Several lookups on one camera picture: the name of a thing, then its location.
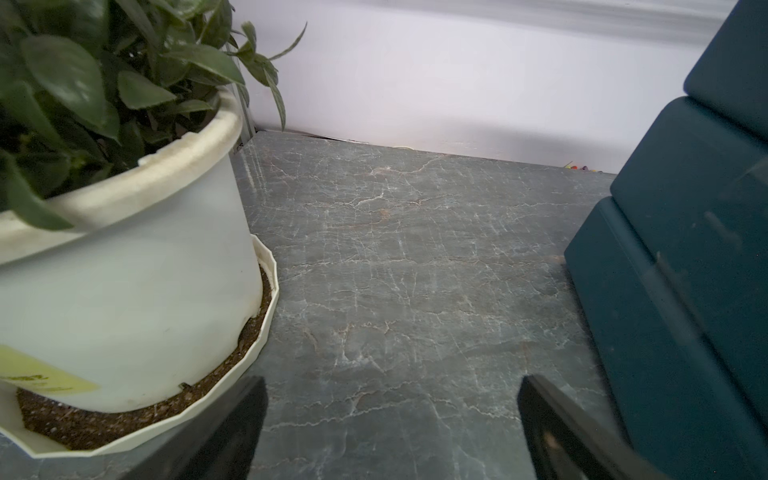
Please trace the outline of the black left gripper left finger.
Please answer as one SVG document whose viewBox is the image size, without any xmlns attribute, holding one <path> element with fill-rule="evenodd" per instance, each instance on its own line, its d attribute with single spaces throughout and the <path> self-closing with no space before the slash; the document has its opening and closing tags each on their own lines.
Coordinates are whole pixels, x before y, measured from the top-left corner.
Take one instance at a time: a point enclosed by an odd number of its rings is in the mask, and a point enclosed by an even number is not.
<svg viewBox="0 0 768 480">
<path fill-rule="evenodd" d="M 244 377 L 124 477 L 245 479 L 267 409 L 265 379 Z"/>
</svg>

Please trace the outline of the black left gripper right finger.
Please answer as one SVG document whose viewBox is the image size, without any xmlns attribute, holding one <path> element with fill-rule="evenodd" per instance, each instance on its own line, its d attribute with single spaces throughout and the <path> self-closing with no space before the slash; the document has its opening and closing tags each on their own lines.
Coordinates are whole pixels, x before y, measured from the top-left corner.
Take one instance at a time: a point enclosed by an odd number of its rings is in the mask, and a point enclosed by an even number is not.
<svg viewBox="0 0 768 480">
<path fill-rule="evenodd" d="M 522 379 L 517 405 L 539 479 L 665 479 L 541 375 Z"/>
</svg>

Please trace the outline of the white flower pot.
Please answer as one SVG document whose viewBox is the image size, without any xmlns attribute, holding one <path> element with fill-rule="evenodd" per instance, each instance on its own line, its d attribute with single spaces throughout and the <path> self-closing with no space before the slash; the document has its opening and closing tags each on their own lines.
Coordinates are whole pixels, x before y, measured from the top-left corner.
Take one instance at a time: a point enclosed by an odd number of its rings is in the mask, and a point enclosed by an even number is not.
<svg viewBox="0 0 768 480">
<path fill-rule="evenodd" d="M 1 379 L 80 409 L 173 396 L 235 349 L 262 282 L 230 152 L 234 96 L 197 133 L 50 200 L 61 231 L 1 216 Z"/>
</svg>

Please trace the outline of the white pot saucer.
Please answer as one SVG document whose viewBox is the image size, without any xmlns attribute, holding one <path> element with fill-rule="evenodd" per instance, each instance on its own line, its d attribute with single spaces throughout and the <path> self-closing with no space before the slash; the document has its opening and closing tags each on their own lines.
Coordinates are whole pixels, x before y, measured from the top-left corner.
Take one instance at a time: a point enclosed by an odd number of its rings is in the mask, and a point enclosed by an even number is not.
<svg viewBox="0 0 768 480">
<path fill-rule="evenodd" d="M 202 380 L 168 400 L 122 413 L 78 409 L 38 394 L 1 386 L 1 437 L 34 459 L 89 458 L 130 451 L 203 413 L 232 392 L 265 346 L 279 298 L 277 263 L 257 236 L 263 297 L 257 315 L 240 333 L 237 346 Z"/>
</svg>

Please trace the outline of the teal drawer cabinet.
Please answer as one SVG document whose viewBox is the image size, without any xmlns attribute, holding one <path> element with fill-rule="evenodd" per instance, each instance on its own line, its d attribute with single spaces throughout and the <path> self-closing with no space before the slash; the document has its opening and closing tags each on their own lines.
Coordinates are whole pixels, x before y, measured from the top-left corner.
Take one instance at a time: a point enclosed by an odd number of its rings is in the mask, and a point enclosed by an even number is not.
<svg viewBox="0 0 768 480">
<path fill-rule="evenodd" d="M 565 259 L 634 449 L 767 475 L 767 5 L 740 1 Z"/>
</svg>

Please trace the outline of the green potted plant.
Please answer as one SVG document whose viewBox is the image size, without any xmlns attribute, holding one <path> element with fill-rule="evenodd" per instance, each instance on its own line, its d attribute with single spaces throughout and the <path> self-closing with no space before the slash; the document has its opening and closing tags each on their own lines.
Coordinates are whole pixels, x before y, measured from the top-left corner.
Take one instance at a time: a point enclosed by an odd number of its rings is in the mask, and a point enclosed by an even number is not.
<svg viewBox="0 0 768 480">
<path fill-rule="evenodd" d="M 2 210 L 70 229 L 53 197 L 201 131 L 219 89 L 243 89 L 247 77 L 283 110 L 274 58 L 233 13 L 227 0 L 3 2 Z"/>
</svg>

